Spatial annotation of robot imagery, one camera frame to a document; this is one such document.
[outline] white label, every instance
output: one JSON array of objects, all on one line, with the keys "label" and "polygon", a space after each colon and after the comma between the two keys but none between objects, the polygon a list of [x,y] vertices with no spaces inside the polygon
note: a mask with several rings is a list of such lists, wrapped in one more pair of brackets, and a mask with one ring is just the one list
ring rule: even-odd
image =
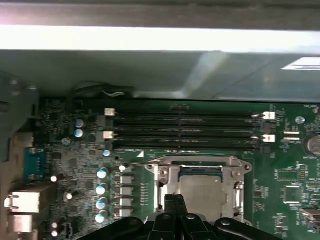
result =
[{"label": "white label", "polygon": [[320,57],[303,57],[282,70],[320,71]]}]

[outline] blue serial port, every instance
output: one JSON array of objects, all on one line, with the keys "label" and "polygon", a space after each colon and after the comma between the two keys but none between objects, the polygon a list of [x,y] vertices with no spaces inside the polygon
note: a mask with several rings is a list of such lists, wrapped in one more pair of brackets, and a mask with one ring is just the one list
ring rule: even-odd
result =
[{"label": "blue serial port", "polygon": [[24,150],[25,182],[41,181],[46,173],[46,151],[42,147],[29,147]]}]

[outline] cpu socket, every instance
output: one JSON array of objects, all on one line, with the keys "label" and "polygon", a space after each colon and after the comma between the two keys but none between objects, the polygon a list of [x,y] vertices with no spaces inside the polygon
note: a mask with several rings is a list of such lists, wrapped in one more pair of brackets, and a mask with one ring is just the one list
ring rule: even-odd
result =
[{"label": "cpu socket", "polygon": [[244,219],[245,174],[249,162],[234,156],[162,156],[145,169],[154,174],[154,208],[164,210],[165,195],[182,194],[189,213],[220,218]]}]

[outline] green circuit board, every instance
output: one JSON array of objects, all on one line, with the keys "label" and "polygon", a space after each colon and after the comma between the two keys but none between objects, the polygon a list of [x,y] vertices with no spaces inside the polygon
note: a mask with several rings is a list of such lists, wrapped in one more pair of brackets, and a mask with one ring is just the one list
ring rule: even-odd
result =
[{"label": "green circuit board", "polygon": [[[201,148],[205,143],[176,150],[168,140],[163,141],[163,146],[159,148],[153,147],[160,144],[152,141],[149,142],[150,147],[141,142],[136,145],[126,145],[124,142],[117,146],[103,137],[103,131],[114,127],[105,116],[106,108],[115,109],[116,113],[175,112],[197,116],[273,112],[275,119],[265,120],[262,127],[244,130],[241,134],[259,136],[267,131],[267,134],[275,135],[275,142],[260,143],[265,147],[251,149],[253,142],[247,140],[240,147],[237,143],[234,149],[223,150],[218,147],[211,149],[210,146]],[[64,181],[59,182],[57,202],[51,208],[47,238],[52,238],[50,223],[60,216],[81,217],[82,227],[73,236],[74,239],[119,219],[115,215],[119,207],[115,201],[117,177],[121,174],[119,166],[170,155],[236,156],[251,163],[253,169],[245,175],[244,218],[254,227],[282,239],[320,240],[320,233],[300,211],[302,208],[317,209],[320,203],[320,162],[317,156],[306,151],[305,143],[310,135],[320,132],[319,108],[320,105],[316,104],[85,99],[75,100],[68,110],[62,99],[43,99],[34,133],[34,146],[45,149],[46,177],[56,173],[66,176]],[[303,117],[305,121],[297,123],[297,117]],[[74,136],[77,130],[75,121],[79,119],[83,120],[84,126],[83,135],[77,138]],[[141,117],[134,121],[143,125],[144,120]],[[109,151],[108,156],[104,156],[105,150]],[[109,169],[105,179],[97,179],[97,171],[101,168]],[[144,220],[155,210],[154,176],[138,166],[128,175],[132,177],[131,215]],[[101,183],[109,186],[103,195],[108,202],[105,209],[107,215],[103,223],[97,223],[95,217],[100,210],[96,208],[96,202],[101,196],[95,189]],[[67,189],[76,189],[81,194],[66,202],[64,192]],[[58,239],[65,238],[65,234],[58,236]]]}]

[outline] motherboard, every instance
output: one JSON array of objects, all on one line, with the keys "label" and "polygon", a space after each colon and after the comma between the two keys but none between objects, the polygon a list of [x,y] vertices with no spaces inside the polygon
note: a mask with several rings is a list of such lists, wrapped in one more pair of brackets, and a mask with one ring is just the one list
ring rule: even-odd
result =
[{"label": "motherboard", "polygon": [[320,105],[43,99],[24,180],[54,182],[46,239],[163,211],[182,194],[209,222],[320,240]]}]

